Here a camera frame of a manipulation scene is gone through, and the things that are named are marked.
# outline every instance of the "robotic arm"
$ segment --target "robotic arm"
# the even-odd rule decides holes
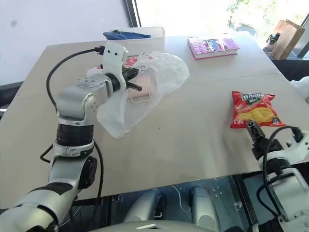
[[[123,67],[127,55],[123,46],[107,42],[104,74],[86,77],[60,93],[48,184],[32,190],[5,211],[0,217],[0,231],[57,231],[77,194],[92,185],[97,159],[90,154],[98,108],[117,91],[128,87],[141,91],[141,87],[128,82],[139,70]]]
[[[279,209],[278,215],[262,225],[254,225],[252,232],[294,232],[309,229],[309,186],[298,169],[292,165],[309,156],[309,132],[296,129],[294,137],[283,149],[278,140],[269,141],[254,121],[247,129],[253,140],[253,153],[263,169],[263,153],[267,154],[267,179],[271,195]]]

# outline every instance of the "potato chips bag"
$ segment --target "potato chips bag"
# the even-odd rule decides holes
[[[264,93],[232,92],[234,101],[234,117],[231,128],[246,128],[247,120],[256,121],[260,126],[284,126],[270,101],[275,95]]]

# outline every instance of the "black cable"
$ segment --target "black cable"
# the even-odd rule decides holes
[[[47,91],[47,94],[48,94],[48,97],[50,99],[50,101],[52,102],[53,106],[55,107],[55,110],[57,112],[57,106],[56,106],[56,101],[54,100],[53,96],[52,96],[52,93],[50,91],[50,80],[52,78],[52,75],[54,74],[54,72],[64,63],[66,62],[67,60],[75,57],[75,56],[78,56],[78,55],[81,55],[81,54],[85,54],[85,53],[89,53],[89,52],[98,52],[100,55],[103,55],[104,53],[104,49],[105,47],[104,46],[100,46],[100,47],[95,47],[93,49],[89,49],[89,50],[85,50],[85,51],[81,51],[81,52],[77,52],[77,53],[74,53],[66,58],[64,58],[63,60],[61,60],[48,74],[47,76],[47,79],[46,79],[46,91]],[[101,153],[101,150],[98,146],[98,144],[96,143],[95,140],[94,141],[94,144],[95,144],[95,148],[96,150],[98,151],[98,155],[99,155],[99,160],[100,160],[100,167],[101,167],[101,173],[100,173],[100,186],[99,186],[99,189],[98,189],[98,196],[97,196],[97,200],[96,200],[96,204],[95,204],[95,209],[94,209],[94,212],[93,212],[93,215],[92,215],[92,218],[91,218],[91,222],[90,222],[90,225],[89,227],[91,226],[92,224],[92,221],[93,221],[93,218],[96,214],[96,211],[97,211],[97,208],[98,208],[98,205],[99,205],[99,202],[100,202],[100,198],[101,198],[101,192],[102,192],[102,184],[103,184],[103,174],[104,174],[104,166],[103,166],[103,156],[102,156],[102,153]],[[49,160],[45,159],[44,156],[53,148],[53,145],[50,145],[49,148],[43,153],[40,155],[40,159],[45,161],[45,162],[48,162],[50,163]],[[71,209],[70,209],[70,217],[71,217],[71,223],[73,223],[73,220],[72,220],[72,213],[71,213]]]
[[[270,181],[268,181],[267,184],[271,184],[270,182],[271,182],[272,180],[274,180],[274,182],[277,181],[277,180],[279,179],[278,177],[279,177],[279,175],[276,176],[276,177],[274,177],[274,178],[271,179]],[[264,188],[265,188],[265,185],[262,184],[261,187],[259,187],[259,189],[257,190],[257,192],[256,192],[257,200],[259,201],[259,203],[260,203],[262,206],[264,206],[265,209],[267,209],[269,212],[271,212],[272,215],[276,218],[276,217],[278,217],[278,214],[276,214],[271,208],[269,208],[269,207],[262,201],[262,199],[261,199],[260,194],[261,194],[261,191],[262,191]]]
[[[275,209],[276,209],[278,215],[281,214],[281,213],[280,213],[280,209],[279,209],[279,207],[278,207],[278,205],[277,205],[277,203],[276,203],[274,197],[272,196],[272,194],[271,194],[271,192],[270,192],[269,186],[267,185],[267,154],[268,154],[269,148],[270,148],[271,143],[272,143],[272,141],[274,140],[275,136],[276,136],[280,131],[282,131],[282,130],[284,130],[284,129],[288,129],[288,128],[294,130],[296,127],[292,127],[292,126],[283,126],[283,127],[280,127],[280,128],[278,128],[278,129],[276,129],[276,130],[271,134],[271,136],[270,136],[270,138],[269,138],[269,140],[268,140],[268,144],[267,144],[266,149],[265,149],[264,154],[263,154],[263,169],[262,169],[262,172],[263,172],[263,183],[264,183],[264,185],[265,185],[265,189],[266,189],[266,191],[267,191],[267,194],[268,194],[268,196],[269,196],[271,202],[273,203],[273,205],[274,205],[274,207],[275,207]]]
[[[77,52],[77,53],[74,53],[66,58],[64,58],[62,61],[60,61],[48,74],[47,76],[47,79],[46,79],[46,90],[47,90],[47,94],[49,96],[49,99],[50,101],[52,102],[53,106],[55,107],[56,109],[56,112],[57,112],[57,106],[56,106],[56,102],[52,96],[52,93],[50,91],[50,79],[52,78],[52,75],[54,74],[54,72],[64,63],[66,62],[67,60],[75,57],[75,56],[78,56],[78,55],[81,55],[81,54],[85,54],[85,53],[89,53],[89,52],[95,52],[96,49],[93,48],[93,49],[89,49],[89,50],[85,50],[85,51],[81,51],[81,52]]]
[[[44,162],[50,163],[50,160],[45,159],[44,156],[45,156],[52,148],[53,148],[53,145],[51,144],[51,145],[49,146],[49,148],[48,148],[46,151],[44,151],[43,154],[40,155],[40,159],[43,160]]]
[[[71,219],[71,226],[70,226],[69,232],[72,232],[73,231],[73,226],[74,226],[74,215],[73,215],[73,212],[72,212],[72,207],[69,210],[69,215],[70,215],[70,219]]]
[[[101,153],[101,150],[97,144],[97,142],[95,140],[93,140],[94,144],[95,144],[95,148],[98,152],[98,157],[99,157],[99,160],[100,160],[100,168],[101,168],[101,171],[100,171],[100,183],[99,183],[99,188],[98,188],[98,195],[97,195],[97,200],[95,202],[95,208],[93,210],[93,213],[92,213],[92,217],[91,217],[91,220],[90,220],[90,224],[88,226],[88,230],[90,230],[90,227],[93,223],[93,220],[94,220],[94,217],[96,215],[96,212],[98,210],[98,206],[100,204],[100,199],[101,199],[101,193],[102,193],[102,185],[103,185],[103,175],[104,175],[104,163],[103,163],[103,156],[102,156],[102,153]]]
[[[269,185],[275,183],[277,180],[280,180],[280,179],[282,179],[282,178],[285,178],[285,177],[288,177],[288,176],[292,176],[292,175],[293,175],[292,173],[280,174],[280,175],[278,175],[278,176],[276,176],[276,177],[270,179],[270,180],[267,182],[267,186],[269,186]],[[274,217],[278,217],[278,214],[276,214],[271,208],[269,208],[269,207],[262,201],[262,199],[261,199],[261,196],[260,196],[260,195],[261,195],[261,192],[262,192],[262,190],[263,190],[264,188],[265,188],[265,185],[262,184],[261,187],[259,187],[259,189],[258,189],[257,192],[256,192],[256,197],[257,197],[259,203],[260,203],[262,206],[264,206],[269,212],[271,212],[272,215],[273,215]]]

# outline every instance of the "blue cloth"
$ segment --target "blue cloth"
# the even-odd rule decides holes
[[[146,38],[151,38],[151,35],[143,35],[143,34],[138,34],[134,32],[105,32],[103,35],[108,39],[108,40],[131,40],[131,39],[146,39]]]

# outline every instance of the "brown paper bag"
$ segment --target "brown paper bag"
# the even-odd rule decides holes
[[[273,34],[279,32],[281,35],[277,41],[272,56],[277,59],[285,59],[291,53],[305,29],[290,20],[280,20]]]

